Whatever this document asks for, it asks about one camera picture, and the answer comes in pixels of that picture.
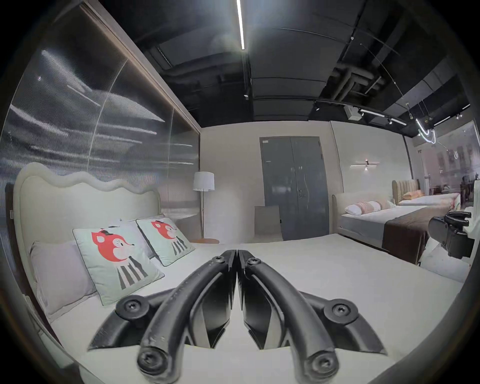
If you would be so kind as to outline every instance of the black ceiling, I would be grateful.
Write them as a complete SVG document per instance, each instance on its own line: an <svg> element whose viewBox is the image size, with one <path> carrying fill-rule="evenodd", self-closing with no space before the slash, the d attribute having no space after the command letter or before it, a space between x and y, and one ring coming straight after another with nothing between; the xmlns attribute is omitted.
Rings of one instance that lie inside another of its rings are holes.
<svg viewBox="0 0 480 384"><path fill-rule="evenodd" d="M244 51L236 0L101 2L203 127L348 121L347 103L408 125L353 122L415 136L408 110L433 126L468 104L440 44L393 0L241 0Z"/></svg>

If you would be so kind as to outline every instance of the gray double door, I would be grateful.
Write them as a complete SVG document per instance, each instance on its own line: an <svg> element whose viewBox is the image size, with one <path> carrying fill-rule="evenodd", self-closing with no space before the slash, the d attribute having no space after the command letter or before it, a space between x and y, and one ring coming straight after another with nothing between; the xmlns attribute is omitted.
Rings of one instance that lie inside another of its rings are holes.
<svg viewBox="0 0 480 384"><path fill-rule="evenodd" d="M278 205L284 240L329 233L328 191L318 137L260 138L265 206Z"/></svg>

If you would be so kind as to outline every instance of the wavy headboard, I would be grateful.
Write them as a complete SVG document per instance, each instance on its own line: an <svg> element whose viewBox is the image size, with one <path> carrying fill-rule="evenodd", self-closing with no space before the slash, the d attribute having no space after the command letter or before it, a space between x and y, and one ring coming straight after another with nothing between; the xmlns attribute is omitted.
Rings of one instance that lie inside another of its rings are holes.
<svg viewBox="0 0 480 384"><path fill-rule="evenodd" d="M381 192L346 192L346 193L337 193L332 195L332 206L333 206L333 223L332 231L338 233L338 223L340 221L340 216L345 213L345 208L351 204L359 203L361 201L371 201L371 200L381 200L387 199L388 196L385 193Z"/></svg>
<svg viewBox="0 0 480 384"><path fill-rule="evenodd" d="M407 192L412 192L420 189L418 180L393 180L392 192L395 204L403 200L403 195Z"/></svg>
<svg viewBox="0 0 480 384"><path fill-rule="evenodd" d="M34 241L74 240L72 229L107 227L160 213L155 186L135 188L125 180L103 182L87 172L59 176L42 164L30 163L18 174L13 188L13 219L20 257L34 292L30 262Z"/></svg>

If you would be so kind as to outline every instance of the wooden furniture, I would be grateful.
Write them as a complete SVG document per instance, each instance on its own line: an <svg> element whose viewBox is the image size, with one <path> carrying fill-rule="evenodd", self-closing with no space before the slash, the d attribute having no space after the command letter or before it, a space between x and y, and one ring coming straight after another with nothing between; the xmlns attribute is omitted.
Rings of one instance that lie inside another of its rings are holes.
<svg viewBox="0 0 480 384"><path fill-rule="evenodd" d="M197 239L197 240L191 240L190 243L219 244L220 241L218 241L217 239Z"/></svg>

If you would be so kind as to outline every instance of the throw pillow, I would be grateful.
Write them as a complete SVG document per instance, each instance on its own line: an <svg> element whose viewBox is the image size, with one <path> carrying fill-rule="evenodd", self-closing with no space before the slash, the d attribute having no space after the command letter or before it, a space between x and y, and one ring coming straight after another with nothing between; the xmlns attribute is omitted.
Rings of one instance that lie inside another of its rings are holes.
<svg viewBox="0 0 480 384"><path fill-rule="evenodd" d="M163 266L172 264L195 249L168 217L138 219L137 225Z"/></svg>
<svg viewBox="0 0 480 384"><path fill-rule="evenodd" d="M50 321L95 293L75 241L62 244L35 241L30 260L37 282L36 296Z"/></svg>
<svg viewBox="0 0 480 384"><path fill-rule="evenodd" d="M73 235L103 305L164 276L150 262L131 228L74 229Z"/></svg>

